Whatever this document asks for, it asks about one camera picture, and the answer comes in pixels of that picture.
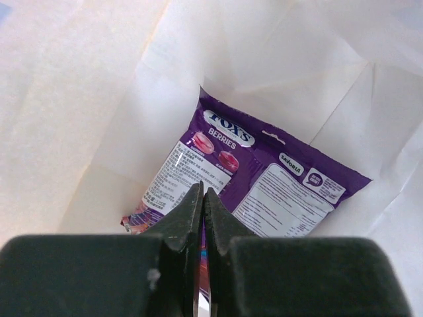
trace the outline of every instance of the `candy image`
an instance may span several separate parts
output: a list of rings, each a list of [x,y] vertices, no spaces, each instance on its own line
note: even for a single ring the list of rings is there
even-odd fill
[[[194,145],[199,149],[201,152],[205,154],[212,154],[214,151],[213,143],[206,137],[202,132],[197,132],[192,137]]]
[[[220,152],[219,161],[223,165],[223,167],[227,168],[231,172],[236,172],[239,167],[238,160],[230,152]]]

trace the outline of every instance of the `white paper bag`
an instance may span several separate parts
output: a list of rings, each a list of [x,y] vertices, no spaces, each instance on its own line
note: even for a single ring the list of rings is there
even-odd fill
[[[312,235],[374,239],[423,314],[421,0],[0,2],[1,242],[123,233],[201,84],[374,180]]]

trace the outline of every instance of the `plastic packaging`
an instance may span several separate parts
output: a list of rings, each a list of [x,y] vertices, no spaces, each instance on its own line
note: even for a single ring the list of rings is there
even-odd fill
[[[235,110],[203,89],[188,131],[149,186],[136,212],[122,219],[148,229],[202,180],[259,236],[305,236],[370,179],[285,131]],[[202,273],[206,261],[202,260]],[[206,293],[207,285],[200,285]]]

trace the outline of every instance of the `small white label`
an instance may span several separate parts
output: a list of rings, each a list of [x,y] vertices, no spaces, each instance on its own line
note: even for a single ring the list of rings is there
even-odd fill
[[[125,229],[126,229],[126,232],[132,232],[132,230],[131,230],[131,226],[130,226],[130,224],[129,224],[129,223],[125,223],[125,224],[124,224],[124,227],[125,227]]]
[[[282,162],[283,165],[287,167],[288,170],[290,170],[297,176],[301,176],[301,174],[304,172],[303,166],[299,164],[296,160],[293,160],[292,158],[287,156],[285,153],[279,154],[279,160]]]
[[[218,194],[231,177],[204,157],[178,142],[143,196],[146,206],[166,215],[185,197],[191,185],[204,182]]]
[[[271,164],[234,211],[259,236],[305,236],[334,207],[288,171]]]
[[[303,185],[333,204],[338,203],[338,200],[346,190],[315,168],[310,169],[304,178]]]
[[[254,144],[255,139],[252,135],[249,135],[241,127],[229,122],[225,119],[220,118],[217,114],[210,110],[206,110],[203,113],[204,120],[214,126],[217,130],[222,132],[224,135],[234,140],[242,147],[250,147]]]

